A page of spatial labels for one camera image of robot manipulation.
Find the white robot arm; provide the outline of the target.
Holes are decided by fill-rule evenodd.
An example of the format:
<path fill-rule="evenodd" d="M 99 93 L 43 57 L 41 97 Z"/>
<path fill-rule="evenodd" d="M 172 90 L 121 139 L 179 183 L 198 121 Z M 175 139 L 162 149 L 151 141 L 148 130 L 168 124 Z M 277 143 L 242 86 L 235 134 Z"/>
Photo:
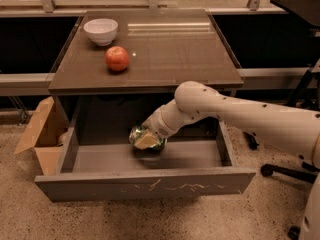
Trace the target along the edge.
<path fill-rule="evenodd" d="M 295 155 L 320 170 L 320 116 L 317 111 L 228 97 L 199 82 L 180 84 L 174 99 L 159 107 L 129 141 L 155 148 L 180 128 L 213 117 Z"/>

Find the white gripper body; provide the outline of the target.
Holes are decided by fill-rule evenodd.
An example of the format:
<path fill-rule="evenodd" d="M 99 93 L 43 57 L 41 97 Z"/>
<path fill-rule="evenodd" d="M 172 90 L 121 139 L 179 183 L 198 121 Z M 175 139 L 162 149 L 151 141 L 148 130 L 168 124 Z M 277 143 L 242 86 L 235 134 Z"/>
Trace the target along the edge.
<path fill-rule="evenodd" d="M 152 115 L 150 115 L 142 123 L 142 126 L 146 127 L 160 138 L 168 139 L 174 134 L 174 131 L 165 124 L 160 110 L 156 110 Z"/>

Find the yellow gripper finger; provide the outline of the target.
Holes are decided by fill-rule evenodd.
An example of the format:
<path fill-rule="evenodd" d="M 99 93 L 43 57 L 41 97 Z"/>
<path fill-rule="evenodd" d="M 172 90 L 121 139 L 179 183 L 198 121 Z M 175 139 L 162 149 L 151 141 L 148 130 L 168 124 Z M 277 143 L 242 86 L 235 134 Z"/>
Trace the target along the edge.
<path fill-rule="evenodd" d="M 144 133 L 134 143 L 134 146 L 140 150 L 151 148 L 158 144 L 158 138 L 152 133 Z"/>

